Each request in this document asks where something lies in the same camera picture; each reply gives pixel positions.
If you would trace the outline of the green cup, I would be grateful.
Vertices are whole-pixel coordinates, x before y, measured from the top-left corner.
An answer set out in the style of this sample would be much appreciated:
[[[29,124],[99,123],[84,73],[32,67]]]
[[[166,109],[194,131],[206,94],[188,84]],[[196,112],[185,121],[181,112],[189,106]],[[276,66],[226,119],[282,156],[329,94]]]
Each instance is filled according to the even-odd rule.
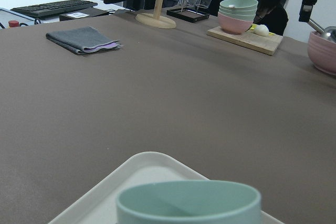
[[[246,184],[181,180],[128,188],[117,223],[261,223],[261,194]]]

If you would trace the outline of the wooden mug tree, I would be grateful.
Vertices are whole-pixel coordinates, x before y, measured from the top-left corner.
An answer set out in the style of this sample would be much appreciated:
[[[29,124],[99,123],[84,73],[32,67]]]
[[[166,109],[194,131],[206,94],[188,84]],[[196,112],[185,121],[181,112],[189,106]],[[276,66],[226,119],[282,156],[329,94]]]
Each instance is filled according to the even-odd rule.
[[[163,0],[155,0],[154,13],[140,13],[137,14],[135,19],[145,25],[163,28],[163,29],[172,29],[176,27],[175,21],[169,19],[165,16],[161,16]]]

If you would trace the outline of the black wine glass rack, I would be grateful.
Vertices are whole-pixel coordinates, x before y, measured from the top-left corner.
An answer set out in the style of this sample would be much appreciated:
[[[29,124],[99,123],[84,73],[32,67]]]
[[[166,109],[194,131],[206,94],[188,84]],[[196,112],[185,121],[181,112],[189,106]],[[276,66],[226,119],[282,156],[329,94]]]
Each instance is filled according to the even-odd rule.
[[[209,14],[201,11],[196,11],[191,8],[175,8],[166,11],[168,16],[172,16],[190,23],[196,23],[209,18]]]

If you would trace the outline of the pink small bowl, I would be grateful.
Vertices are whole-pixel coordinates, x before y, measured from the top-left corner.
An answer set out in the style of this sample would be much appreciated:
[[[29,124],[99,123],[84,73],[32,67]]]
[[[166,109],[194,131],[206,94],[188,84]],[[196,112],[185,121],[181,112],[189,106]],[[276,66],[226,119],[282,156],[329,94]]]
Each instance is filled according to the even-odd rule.
[[[253,21],[235,19],[221,13],[218,13],[217,17],[221,29],[230,34],[242,34],[253,24]]]

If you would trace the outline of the folded grey cloth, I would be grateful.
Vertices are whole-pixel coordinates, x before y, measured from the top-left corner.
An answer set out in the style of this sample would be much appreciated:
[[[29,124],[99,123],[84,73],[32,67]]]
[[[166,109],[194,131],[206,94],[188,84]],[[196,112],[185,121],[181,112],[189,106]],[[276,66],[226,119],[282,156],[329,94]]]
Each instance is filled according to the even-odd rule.
[[[121,48],[119,40],[112,40],[91,26],[52,31],[46,34],[46,38],[78,55]]]

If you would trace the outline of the wooden cutting board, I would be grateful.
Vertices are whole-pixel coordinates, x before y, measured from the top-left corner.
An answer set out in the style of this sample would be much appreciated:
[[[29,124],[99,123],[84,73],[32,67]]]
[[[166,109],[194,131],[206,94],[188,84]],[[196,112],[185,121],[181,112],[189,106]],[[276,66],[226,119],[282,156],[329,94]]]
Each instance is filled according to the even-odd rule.
[[[269,56],[275,53],[283,39],[283,36],[276,34],[268,35],[267,37],[260,36],[251,30],[241,35],[233,35],[224,32],[219,26],[209,29],[207,35]]]

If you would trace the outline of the stacked green bowls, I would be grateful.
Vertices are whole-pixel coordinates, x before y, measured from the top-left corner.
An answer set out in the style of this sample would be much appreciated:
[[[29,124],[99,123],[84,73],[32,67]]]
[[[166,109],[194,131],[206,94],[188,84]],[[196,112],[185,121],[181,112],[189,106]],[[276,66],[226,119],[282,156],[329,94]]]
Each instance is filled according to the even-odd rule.
[[[258,7],[257,0],[223,0],[218,12],[235,19],[253,21]]]

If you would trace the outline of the black keyboard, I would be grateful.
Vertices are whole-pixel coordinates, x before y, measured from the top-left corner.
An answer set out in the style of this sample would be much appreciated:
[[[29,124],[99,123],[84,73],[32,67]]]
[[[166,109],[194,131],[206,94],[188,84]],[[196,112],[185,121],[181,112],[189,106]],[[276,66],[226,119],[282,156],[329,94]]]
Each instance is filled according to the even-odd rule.
[[[11,11],[32,17],[41,18],[48,17],[52,15],[60,15],[68,12],[82,10],[86,8],[91,8],[97,6],[96,2],[85,1],[85,0],[66,0],[58,2],[50,2],[44,4],[23,6],[12,8]]]

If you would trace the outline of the person in black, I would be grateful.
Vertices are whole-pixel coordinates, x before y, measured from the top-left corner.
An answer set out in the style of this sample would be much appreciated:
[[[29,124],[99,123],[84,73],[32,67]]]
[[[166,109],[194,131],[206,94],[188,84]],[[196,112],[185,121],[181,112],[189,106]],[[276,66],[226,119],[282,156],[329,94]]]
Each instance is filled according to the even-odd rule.
[[[265,25],[271,33],[283,35],[288,22],[288,15],[281,0],[257,0],[258,7],[253,23]]]

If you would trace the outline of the pink ribbed bowl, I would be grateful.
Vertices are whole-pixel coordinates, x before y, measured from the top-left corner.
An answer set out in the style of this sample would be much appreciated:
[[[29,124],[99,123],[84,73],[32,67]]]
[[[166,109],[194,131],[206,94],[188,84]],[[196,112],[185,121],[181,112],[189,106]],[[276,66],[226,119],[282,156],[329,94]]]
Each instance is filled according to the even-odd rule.
[[[335,43],[320,37],[312,31],[308,39],[308,57],[314,66],[335,76]]]

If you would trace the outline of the silver metal ladle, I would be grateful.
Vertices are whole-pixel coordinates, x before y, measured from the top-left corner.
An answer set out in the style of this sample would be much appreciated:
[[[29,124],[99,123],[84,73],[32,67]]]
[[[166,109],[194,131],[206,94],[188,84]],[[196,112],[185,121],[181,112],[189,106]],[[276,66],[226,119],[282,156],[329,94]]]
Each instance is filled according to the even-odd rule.
[[[323,39],[326,39],[331,42],[336,41],[335,37],[335,26],[328,26],[326,28],[323,28],[321,25],[319,25],[317,22],[315,22],[312,18],[309,19],[307,22],[308,25],[310,25],[315,31],[317,31],[320,34],[320,37]]]

